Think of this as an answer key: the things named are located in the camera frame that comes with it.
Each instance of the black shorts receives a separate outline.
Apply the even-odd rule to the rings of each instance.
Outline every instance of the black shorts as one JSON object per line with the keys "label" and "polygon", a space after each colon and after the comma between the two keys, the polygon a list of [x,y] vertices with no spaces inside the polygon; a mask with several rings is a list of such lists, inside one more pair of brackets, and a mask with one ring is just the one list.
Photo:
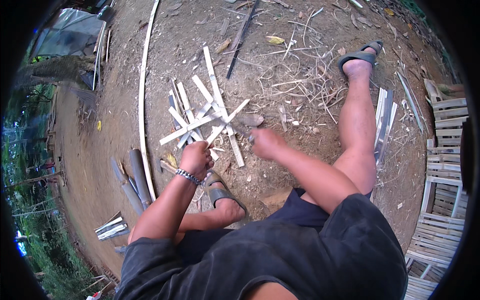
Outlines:
{"label": "black shorts", "polygon": [[[301,199],[300,197],[304,193],[304,189],[293,189],[283,207],[271,214],[267,219],[282,220],[302,227],[311,227],[320,232],[330,215],[318,205]],[[180,255],[184,266],[199,263],[210,247],[232,230],[225,228],[203,231],[188,230],[177,245],[177,253]]]}

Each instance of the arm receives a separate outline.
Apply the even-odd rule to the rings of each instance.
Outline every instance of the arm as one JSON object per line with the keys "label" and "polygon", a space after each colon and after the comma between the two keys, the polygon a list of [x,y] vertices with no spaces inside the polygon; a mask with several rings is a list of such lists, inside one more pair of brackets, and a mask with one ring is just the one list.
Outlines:
{"label": "arm", "polygon": [[360,192],[343,172],[289,147],[273,130],[252,130],[252,136],[253,152],[286,167],[327,213],[331,214],[347,196]]}
{"label": "arm", "polygon": [[[207,142],[195,142],[183,150],[180,168],[202,181],[207,169],[213,167]],[[179,229],[197,186],[181,175],[168,183],[164,191],[140,216],[131,232],[129,243],[139,238],[173,239]]]}

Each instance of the forearm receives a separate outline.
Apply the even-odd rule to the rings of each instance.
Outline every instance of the forearm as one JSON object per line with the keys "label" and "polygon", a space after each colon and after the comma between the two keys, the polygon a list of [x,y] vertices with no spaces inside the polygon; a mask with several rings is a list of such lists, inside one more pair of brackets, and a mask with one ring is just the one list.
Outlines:
{"label": "forearm", "polygon": [[277,151],[275,161],[286,167],[327,213],[348,196],[360,192],[340,170],[290,147]]}
{"label": "forearm", "polygon": [[157,200],[142,213],[132,232],[131,242],[142,237],[174,238],[196,188],[191,180],[176,175]]}

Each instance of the black t-shirt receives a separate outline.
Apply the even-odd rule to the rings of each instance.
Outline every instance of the black t-shirt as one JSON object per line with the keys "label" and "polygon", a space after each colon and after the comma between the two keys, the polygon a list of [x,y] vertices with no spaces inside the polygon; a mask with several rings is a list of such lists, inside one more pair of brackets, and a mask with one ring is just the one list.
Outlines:
{"label": "black t-shirt", "polygon": [[347,197],[320,233],[274,220],[222,237],[186,268],[170,239],[130,244],[115,297],[242,299],[277,282],[298,299],[400,300],[407,288],[402,250],[382,213],[363,195]]}

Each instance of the foot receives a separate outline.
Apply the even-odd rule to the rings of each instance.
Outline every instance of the foot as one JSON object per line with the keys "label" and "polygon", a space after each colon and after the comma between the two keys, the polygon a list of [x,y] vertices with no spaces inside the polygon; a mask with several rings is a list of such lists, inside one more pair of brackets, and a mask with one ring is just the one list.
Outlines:
{"label": "foot", "polygon": [[[375,49],[368,47],[364,51],[376,54]],[[349,60],[343,65],[343,72],[349,80],[365,79],[370,77],[372,64],[364,60]]]}
{"label": "foot", "polygon": [[[223,187],[221,182],[214,182],[211,185],[212,187]],[[245,217],[245,211],[240,205],[230,198],[220,198],[215,202],[215,209],[222,211],[226,220],[230,223],[238,222]]]}

